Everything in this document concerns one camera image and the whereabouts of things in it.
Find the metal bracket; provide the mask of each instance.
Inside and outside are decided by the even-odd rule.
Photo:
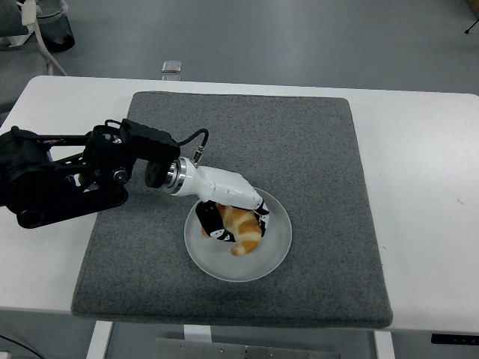
[[[227,343],[156,338],[154,358],[167,359],[339,359],[339,354]]]

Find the frosted glass plate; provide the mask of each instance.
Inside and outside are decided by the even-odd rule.
[[[229,282],[248,282],[274,271],[290,250],[292,230],[284,207],[271,194],[256,188],[269,209],[268,229],[260,244],[250,254],[231,255],[233,242],[203,237],[201,224],[192,207],[185,223],[186,249],[193,262],[207,274]]]

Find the cable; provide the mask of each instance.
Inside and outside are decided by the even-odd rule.
[[[24,345],[21,344],[21,343],[18,343],[16,340],[13,340],[13,339],[4,337],[3,335],[0,335],[0,338],[5,339],[5,340],[8,340],[9,342],[12,342],[12,343],[14,343],[14,344],[17,344],[18,346],[21,346],[22,348],[27,349],[29,352],[32,352],[33,354],[35,354],[36,356],[38,356],[40,359],[45,359],[45,358],[42,357],[40,354],[38,354],[35,350],[30,349],[29,347],[24,346]]]
[[[208,136],[210,135],[210,133],[208,132],[207,129],[199,129],[193,135],[189,136],[186,140],[178,142],[178,145],[183,146],[185,144],[188,144],[189,142],[191,142],[195,138],[197,138],[201,133],[204,133],[204,138],[203,138],[203,142],[201,142],[201,146],[203,146],[203,147],[206,146],[207,141],[208,141]]]
[[[115,120],[106,120],[105,121],[105,126],[108,126],[109,123],[116,123],[117,125],[121,126],[121,123]]]

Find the chair leg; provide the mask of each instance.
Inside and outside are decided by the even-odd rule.
[[[469,33],[469,30],[471,30],[472,28],[474,28],[474,25],[476,25],[478,22],[479,22],[479,19],[478,19],[474,24],[472,24],[472,26],[471,26],[470,28],[468,28],[466,31],[464,31],[464,34],[468,34],[468,33]]]

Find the screw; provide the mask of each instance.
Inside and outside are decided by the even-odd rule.
[[[113,181],[116,183],[125,183],[128,178],[128,172],[125,170],[116,170],[113,172]]]

